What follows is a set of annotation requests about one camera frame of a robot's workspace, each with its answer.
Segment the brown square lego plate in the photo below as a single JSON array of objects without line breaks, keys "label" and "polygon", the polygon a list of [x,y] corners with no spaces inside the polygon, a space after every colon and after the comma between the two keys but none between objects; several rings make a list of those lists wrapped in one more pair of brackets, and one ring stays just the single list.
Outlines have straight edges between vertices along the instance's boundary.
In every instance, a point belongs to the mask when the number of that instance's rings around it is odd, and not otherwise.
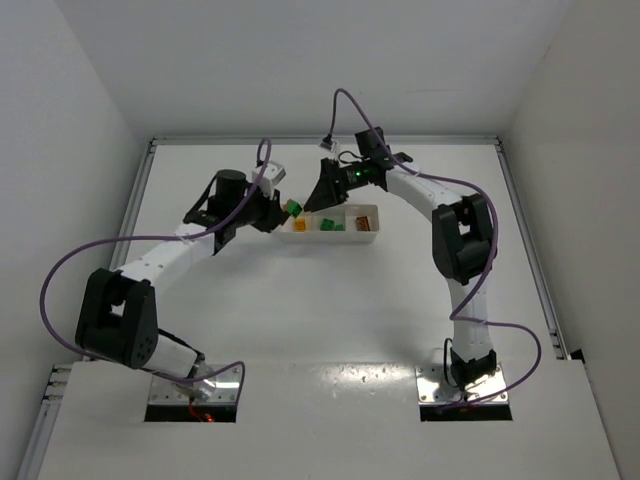
[{"label": "brown square lego plate", "polygon": [[358,232],[370,232],[371,223],[368,216],[357,216],[354,220]]}]

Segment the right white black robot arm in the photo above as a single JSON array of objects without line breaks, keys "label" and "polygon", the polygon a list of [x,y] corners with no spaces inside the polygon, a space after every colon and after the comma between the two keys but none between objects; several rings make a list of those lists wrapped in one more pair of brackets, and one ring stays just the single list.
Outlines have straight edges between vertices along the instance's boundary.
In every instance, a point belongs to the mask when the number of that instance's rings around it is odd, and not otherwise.
[{"label": "right white black robot arm", "polygon": [[375,185],[408,203],[431,225],[432,258],[447,281],[454,323],[446,377],[463,391],[497,368],[489,333],[486,285],[497,247],[492,207],[481,193],[461,196],[447,180],[412,168],[412,158],[393,154],[380,128],[356,135],[361,159],[320,160],[319,179],[304,204],[316,212],[346,202],[349,192]]}]

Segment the green lego brick pair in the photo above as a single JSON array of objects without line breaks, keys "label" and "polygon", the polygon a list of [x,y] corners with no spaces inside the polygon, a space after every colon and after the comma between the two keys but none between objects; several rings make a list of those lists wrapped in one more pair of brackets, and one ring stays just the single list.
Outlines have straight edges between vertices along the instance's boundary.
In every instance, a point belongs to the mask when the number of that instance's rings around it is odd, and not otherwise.
[{"label": "green lego brick pair", "polygon": [[303,212],[303,207],[297,201],[289,199],[283,205],[283,210],[291,217],[297,218]]}]

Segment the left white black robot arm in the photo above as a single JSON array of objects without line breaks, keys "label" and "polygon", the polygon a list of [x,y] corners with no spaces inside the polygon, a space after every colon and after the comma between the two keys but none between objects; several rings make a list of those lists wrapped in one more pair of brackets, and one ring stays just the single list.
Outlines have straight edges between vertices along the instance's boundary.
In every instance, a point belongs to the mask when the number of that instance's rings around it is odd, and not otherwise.
[{"label": "left white black robot arm", "polygon": [[174,234],[114,271],[98,269],[87,281],[75,333],[86,352],[131,369],[178,381],[203,372],[203,354],[160,329],[159,297],[193,266],[218,254],[238,229],[270,233],[288,219],[277,185],[279,164],[250,176],[218,171],[187,211]]}]

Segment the yellow lego plate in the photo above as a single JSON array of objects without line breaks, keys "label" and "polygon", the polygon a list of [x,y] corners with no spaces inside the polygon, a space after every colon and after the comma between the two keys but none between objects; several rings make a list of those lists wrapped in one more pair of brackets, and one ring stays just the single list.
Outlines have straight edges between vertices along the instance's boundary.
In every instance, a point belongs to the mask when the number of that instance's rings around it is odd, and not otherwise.
[{"label": "yellow lego plate", "polygon": [[293,222],[293,231],[297,233],[306,232],[307,231],[306,219],[296,218]]}]

